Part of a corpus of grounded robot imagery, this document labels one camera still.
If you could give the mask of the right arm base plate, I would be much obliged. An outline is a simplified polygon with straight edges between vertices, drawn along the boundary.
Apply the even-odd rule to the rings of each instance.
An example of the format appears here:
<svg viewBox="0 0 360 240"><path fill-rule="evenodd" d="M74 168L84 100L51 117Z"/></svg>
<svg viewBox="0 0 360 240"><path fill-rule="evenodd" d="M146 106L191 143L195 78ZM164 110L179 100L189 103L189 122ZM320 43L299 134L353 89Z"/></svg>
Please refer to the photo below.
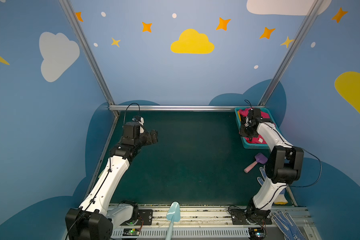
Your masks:
<svg viewBox="0 0 360 240"><path fill-rule="evenodd" d="M258 214L256 212L247 213L246 209L235 208L231 206L228 209L228 213L231 215L231 219L234 225L271 225L272 220L268 212L266 215Z"/></svg>

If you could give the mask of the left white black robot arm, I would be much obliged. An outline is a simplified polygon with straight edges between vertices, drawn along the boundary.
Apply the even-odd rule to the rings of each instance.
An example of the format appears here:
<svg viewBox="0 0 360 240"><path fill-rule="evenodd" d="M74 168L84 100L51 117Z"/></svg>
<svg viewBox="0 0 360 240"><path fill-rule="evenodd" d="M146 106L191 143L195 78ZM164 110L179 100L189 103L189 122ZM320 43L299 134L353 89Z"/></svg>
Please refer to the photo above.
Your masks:
<svg viewBox="0 0 360 240"><path fill-rule="evenodd" d="M143 146L158 142L158 132L148 132L144 119L135 116L124 124L121 140L111 149L106 167L92 191L77 209L65 217L67 240L109 240L114 228L139 221L137 203L124 201L109 210L113 194L124 173Z"/></svg>

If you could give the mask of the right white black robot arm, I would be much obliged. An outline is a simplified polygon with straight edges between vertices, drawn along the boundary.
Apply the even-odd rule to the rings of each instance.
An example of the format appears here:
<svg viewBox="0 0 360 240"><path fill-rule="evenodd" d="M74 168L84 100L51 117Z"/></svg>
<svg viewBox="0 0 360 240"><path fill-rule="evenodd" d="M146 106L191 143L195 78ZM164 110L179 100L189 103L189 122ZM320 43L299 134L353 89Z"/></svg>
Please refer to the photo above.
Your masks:
<svg viewBox="0 0 360 240"><path fill-rule="evenodd" d="M277 196L300 178L304 151L290 144L271 119L262 117L259 108L249 109L241 125L240 135L249 139L261 136L271 151L265 164L264 183L250 200L245 211L245 218L249 224L260 225L269 218Z"/></svg>

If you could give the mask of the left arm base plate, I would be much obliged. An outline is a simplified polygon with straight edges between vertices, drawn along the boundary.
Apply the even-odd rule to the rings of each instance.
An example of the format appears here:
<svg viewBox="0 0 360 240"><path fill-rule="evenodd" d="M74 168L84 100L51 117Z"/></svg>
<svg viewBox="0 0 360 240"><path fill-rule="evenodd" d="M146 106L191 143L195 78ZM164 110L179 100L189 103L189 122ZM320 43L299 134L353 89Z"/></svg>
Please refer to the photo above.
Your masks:
<svg viewBox="0 0 360 240"><path fill-rule="evenodd" d="M124 222L122 226L151 226L153 221L153 210L139 209L138 218L135 221Z"/></svg>

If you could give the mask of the magenta pink t-shirt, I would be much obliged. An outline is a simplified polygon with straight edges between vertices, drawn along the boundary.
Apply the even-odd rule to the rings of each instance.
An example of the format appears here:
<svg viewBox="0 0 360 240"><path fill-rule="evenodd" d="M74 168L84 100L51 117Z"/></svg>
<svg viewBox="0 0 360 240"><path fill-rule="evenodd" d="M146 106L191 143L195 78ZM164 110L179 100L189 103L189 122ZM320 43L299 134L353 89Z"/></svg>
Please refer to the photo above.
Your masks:
<svg viewBox="0 0 360 240"><path fill-rule="evenodd" d="M272 120L271 120L270 115L268 113L261 110L261 115L262 115L262 117L258 119L259 123L260 123L261 119L269 120L272 123ZM238 110L238 116L239 116L239 120L240 120L240 123L241 123L241 116L239 114L239 110ZM249 143L249 144L265 144L266 143L266 141L264 140L264 138L260 134L259 134L259 136L257 138L253 138L252 141L249 141L247 138L245 138L245 139L246 139L246 142Z"/></svg>

